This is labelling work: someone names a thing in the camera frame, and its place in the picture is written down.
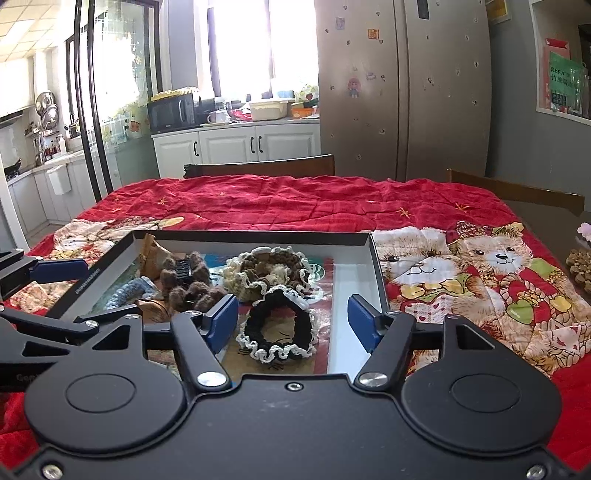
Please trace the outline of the brown fuzzy hair claw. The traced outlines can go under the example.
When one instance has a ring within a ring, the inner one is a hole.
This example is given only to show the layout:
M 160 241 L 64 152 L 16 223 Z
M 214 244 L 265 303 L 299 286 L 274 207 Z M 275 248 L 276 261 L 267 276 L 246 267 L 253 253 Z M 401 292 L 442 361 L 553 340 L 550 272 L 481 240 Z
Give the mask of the brown fuzzy hair claw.
M 186 254 L 182 258 L 168 255 L 162 263 L 159 280 L 164 297 L 167 297 L 173 288 L 186 289 L 193 282 L 201 282 L 211 286 L 211 274 L 209 274 L 204 257 L 197 251 Z
M 175 312 L 188 310 L 207 312 L 225 294 L 226 291 L 223 287 L 194 281 L 187 288 L 177 286 L 170 290 L 168 295 L 169 308 Z

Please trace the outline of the blue white crochet scrunchie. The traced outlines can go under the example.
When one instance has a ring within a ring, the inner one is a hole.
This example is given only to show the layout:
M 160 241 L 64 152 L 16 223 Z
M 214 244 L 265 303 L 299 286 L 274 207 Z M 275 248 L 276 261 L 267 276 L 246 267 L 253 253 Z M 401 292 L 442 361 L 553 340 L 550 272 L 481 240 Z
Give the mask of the blue white crochet scrunchie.
M 136 300 L 153 300 L 158 298 L 160 290 L 148 277 L 134 278 L 119 287 L 106 301 L 105 310 L 131 305 Z

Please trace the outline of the olive cream crochet scrunchie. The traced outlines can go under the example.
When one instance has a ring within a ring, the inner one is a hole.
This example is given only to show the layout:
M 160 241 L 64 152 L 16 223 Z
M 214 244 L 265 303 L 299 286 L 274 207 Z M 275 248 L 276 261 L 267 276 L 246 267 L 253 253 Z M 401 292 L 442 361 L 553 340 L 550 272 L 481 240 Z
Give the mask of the olive cream crochet scrunchie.
M 325 296 L 325 291 L 318 284 L 315 264 L 291 246 L 260 246 L 235 257 L 242 260 L 242 272 L 249 278 L 242 297 L 235 296 L 242 303 L 259 301 L 276 286 L 294 290 L 311 303 Z

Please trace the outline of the tan paper packet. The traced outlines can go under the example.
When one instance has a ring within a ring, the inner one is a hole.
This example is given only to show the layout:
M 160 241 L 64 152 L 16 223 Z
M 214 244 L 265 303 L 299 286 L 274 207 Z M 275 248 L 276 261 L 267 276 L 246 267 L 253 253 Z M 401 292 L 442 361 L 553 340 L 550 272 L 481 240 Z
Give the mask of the tan paper packet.
M 153 234 L 143 237 L 138 254 L 139 274 L 150 280 L 158 279 L 172 253 L 155 240 Z
M 135 304 L 141 310 L 144 324 L 158 324 L 170 321 L 171 311 L 163 300 L 138 299 Z

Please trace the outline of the white plastic bin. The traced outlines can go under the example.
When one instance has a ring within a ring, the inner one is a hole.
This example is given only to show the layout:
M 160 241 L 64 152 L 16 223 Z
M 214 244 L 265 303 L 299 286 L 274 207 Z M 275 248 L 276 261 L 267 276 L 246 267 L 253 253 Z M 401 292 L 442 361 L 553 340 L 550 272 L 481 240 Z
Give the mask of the white plastic bin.
M 61 196 L 71 191 L 71 182 L 66 164 L 57 165 L 46 172 L 48 184 L 56 196 Z

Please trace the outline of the black shallow cardboard box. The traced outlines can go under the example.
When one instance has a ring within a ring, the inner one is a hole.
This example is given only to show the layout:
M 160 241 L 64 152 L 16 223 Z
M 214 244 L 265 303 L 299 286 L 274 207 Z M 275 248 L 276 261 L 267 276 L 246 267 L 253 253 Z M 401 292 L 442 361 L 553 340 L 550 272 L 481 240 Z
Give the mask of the black shallow cardboard box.
M 54 304 L 49 316 L 72 321 L 102 307 L 108 294 L 138 265 L 144 235 L 144 231 L 135 230 L 115 244 Z M 308 258 L 312 291 L 307 301 L 318 321 L 315 355 L 307 360 L 263 365 L 230 339 L 218 357 L 232 380 L 245 373 L 355 376 L 369 357 L 346 315 L 353 294 L 362 295 L 379 310 L 387 307 L 380 264 L 369 234 L 159 230 L 153 236 L 160 246 L 178 256 L 200 252 L 215 283 L 221 283 L 226 261 L 256 247 L 290 247 Z

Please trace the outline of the red quilted bedspread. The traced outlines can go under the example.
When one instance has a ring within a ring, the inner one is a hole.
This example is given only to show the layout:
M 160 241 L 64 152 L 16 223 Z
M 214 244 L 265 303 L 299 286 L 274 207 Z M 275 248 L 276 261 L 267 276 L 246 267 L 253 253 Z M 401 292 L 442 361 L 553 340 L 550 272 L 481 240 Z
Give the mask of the red quilted bedspread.
M 45 236 L 30 255 L 84 258 L 92 265 L 131 227 L 178 230 L 366 232 L 401 227 L 454 230 L 458 222 L 499 229 L 521 222 L 493 193 L 428 179 L 254 175 L 133 183 L 74 217 L 82 225 Z M 82 246 L 65 246 L 81 235 Z M 568 466 L 590 464 L 590 358 L 553 373 L 563 410 L 549 443 Z M 15 468 L 38 448 L 25 420 L 23 394 L 1 394 L 1 465 Z

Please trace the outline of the dark wooden chair back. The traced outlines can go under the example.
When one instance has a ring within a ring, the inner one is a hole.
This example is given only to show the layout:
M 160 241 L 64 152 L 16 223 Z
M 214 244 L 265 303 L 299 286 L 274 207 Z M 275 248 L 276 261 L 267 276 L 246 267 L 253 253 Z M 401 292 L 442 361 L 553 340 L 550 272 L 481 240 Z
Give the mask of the dark wooden chair back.
M 335 156 L 324 154 L 314 157 L 262 162 L 225 163 L 215 165 L 186 164 L 183 179 L 221 175 L 290 176 L 294 178 L 334 176 Z

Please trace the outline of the wooden chair right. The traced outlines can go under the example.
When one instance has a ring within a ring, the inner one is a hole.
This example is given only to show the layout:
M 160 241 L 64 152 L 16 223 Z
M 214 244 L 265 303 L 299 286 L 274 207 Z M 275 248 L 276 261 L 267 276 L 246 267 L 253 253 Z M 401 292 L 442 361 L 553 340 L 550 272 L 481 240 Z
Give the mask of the wooden chair right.
M 460 183 L 488 190 L 502 200 L 561 208 L 575 216 L 581 215 L 585 208 L 585 197 L 579 194 L 564 193 L 488 177 L 479 177 L 451 168 L 447 169 L 447 180 L 450 183 Z

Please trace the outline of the white kitchen cabinet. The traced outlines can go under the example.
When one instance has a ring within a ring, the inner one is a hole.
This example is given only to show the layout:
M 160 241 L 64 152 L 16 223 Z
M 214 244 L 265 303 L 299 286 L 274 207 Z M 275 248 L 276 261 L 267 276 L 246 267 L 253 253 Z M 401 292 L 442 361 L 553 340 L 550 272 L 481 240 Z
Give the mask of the white kitchen cabinet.
M 296 159 L 321 153 L 320 120 L 214 124 L 152 136 L 159 175 L 181 178 L 188 164 Z

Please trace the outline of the black microwave oven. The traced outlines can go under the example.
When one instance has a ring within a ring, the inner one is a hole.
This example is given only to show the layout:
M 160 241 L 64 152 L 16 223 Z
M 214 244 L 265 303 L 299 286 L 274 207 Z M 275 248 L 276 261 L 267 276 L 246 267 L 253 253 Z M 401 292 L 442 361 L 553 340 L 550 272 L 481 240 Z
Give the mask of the black microwave oven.
M 147 104 L 152 134 L 197 127 L 197 107 L 200 98 L 193 93 L 175 95 Z

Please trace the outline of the beige storage container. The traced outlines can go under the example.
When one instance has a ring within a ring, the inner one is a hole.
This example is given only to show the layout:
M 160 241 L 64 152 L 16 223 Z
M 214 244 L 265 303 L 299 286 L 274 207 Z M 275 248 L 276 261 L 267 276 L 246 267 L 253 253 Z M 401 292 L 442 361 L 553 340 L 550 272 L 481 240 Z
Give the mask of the beige storage container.
M 249 102 L 250 118 L 253 122 L 280 120 L 287 116 L 287 99 L 262 99 Z

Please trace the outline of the steel double door refrigerator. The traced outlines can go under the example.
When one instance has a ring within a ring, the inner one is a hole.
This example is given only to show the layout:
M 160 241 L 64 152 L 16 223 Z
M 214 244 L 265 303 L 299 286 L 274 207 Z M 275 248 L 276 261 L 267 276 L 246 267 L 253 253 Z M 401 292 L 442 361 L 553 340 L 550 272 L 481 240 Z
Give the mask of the steel double door refrigerator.
M 483 0 L 318 1 L 322 152 L 339 176 L 443 181 L 486 170 Z

